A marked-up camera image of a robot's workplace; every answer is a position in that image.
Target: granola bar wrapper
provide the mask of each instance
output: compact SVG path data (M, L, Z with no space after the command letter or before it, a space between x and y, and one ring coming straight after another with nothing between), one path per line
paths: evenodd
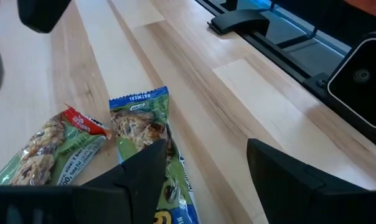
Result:
M165 181L154 223L199 223L184 157L173 141L168 123L167 87L113 99L109 104L120 163L158 139L169 143Z
M0 171L0 185L68 185L107 138L108 128L68 106Z

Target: wood grain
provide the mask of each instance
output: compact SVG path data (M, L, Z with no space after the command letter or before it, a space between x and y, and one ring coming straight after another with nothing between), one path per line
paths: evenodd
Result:
M267 223L248 138L376 189L376 146L237 34L214 34L211 18L194 0L76 0L36 34L16 0L0 0L0 169L64 103L110 125L109 98L167 85L202 223ZM74 184L115 165L112 139Z

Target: light wood surface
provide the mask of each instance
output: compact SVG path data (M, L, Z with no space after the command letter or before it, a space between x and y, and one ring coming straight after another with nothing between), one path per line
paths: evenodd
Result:
M194 0L73 0L36 34L16 0L0 0L0 169L63 103L110 125L109 98L167 85L202 223L267 223L248 138L376 189L376 146L237 34L214 34L211 18ZM116 164L112 140L74 183Z

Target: wooden table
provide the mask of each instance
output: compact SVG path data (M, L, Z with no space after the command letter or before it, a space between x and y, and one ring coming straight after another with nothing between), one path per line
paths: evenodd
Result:
M202 223L267 223L248 138L367 189L376 146L237 34L214 34L194 0L74 0L50 34L0 1L0 169L68 103L110 125L108 99L167 85L170 122ZM78 176L118 162L109 142Z

